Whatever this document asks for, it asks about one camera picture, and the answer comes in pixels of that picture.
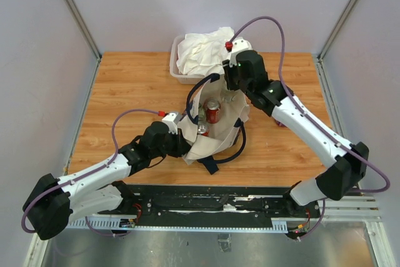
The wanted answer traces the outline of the beige canvas tote bag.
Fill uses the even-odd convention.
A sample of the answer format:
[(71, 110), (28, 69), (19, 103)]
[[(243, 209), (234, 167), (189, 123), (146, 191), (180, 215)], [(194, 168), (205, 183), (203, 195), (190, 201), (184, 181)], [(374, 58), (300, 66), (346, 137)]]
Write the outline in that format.
[[(203, 164), (210, 174), (218, 171), (220, 164), (236, 159), (246, 146), (244, 124), (249, 119), (249, 105), (241, 91), (235, 91), (229, 102), (223, 101), (221, 93), (225, 87), (225, 79), (220, 74), (213, 73), (200, 80), (188, 93), (186, 115), (178, 123), (184, 139), (191, 145), (183, 160), (187, 164), (195, 161)], [(208, 123), (208, 135), (203, 136), (197, 132), (201, 122), (199, 107), (205, 108), (206, 101), (212, 98), (221, 105), (219, 120), (215, 124)], [(215, 154), (234, 146), (239, 134), (243, 135), (242, 144), (236, 153), (225, 159), (213, 158)]]

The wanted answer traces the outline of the purple soda can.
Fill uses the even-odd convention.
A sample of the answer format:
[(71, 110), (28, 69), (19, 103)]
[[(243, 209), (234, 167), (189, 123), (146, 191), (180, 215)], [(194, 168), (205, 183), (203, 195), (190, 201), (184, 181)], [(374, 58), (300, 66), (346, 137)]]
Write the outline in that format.
[(277, 119), (274, 119), (274, 121), (275, 121), (275, 123), (276, 123), (279, 127), (282, 127), (282, 128), (285, 128), (285, 127), (286, 127), (285, 124), (283, 124), (282, 122), (278, 121)]

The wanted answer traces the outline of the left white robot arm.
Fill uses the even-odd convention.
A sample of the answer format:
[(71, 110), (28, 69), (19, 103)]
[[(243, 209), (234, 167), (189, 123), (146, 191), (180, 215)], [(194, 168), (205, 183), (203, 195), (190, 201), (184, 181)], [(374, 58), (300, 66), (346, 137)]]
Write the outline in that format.
[(112, 210), (127, 214), (134, 199), (123, 179), (149, 168), (155, 158), (180, 158), (190, 148), (180, 129), (170, 131), (166, 123), (155, 121), (143, 135), (98, 164), (59, 178), (42, 176), (22, 207), (21, 226), (45, 241), (90, 214)]

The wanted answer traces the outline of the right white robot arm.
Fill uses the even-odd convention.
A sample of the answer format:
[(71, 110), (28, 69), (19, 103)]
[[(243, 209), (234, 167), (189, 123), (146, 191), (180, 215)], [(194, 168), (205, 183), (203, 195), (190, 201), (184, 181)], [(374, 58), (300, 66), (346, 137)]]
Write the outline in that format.
[(287, 215), (297, 217), (306, 205), (320, 199), (338, 201), (365, 177), (368, 147), (335, 133), (281, 81), (269, 79), (260, 54), (254, 50), (232, 52), (222, 65), (229, 90), (241, 90), (255, 108), (289, 128), (327, 168), (315, 178), (291, 187), (283, 201)]

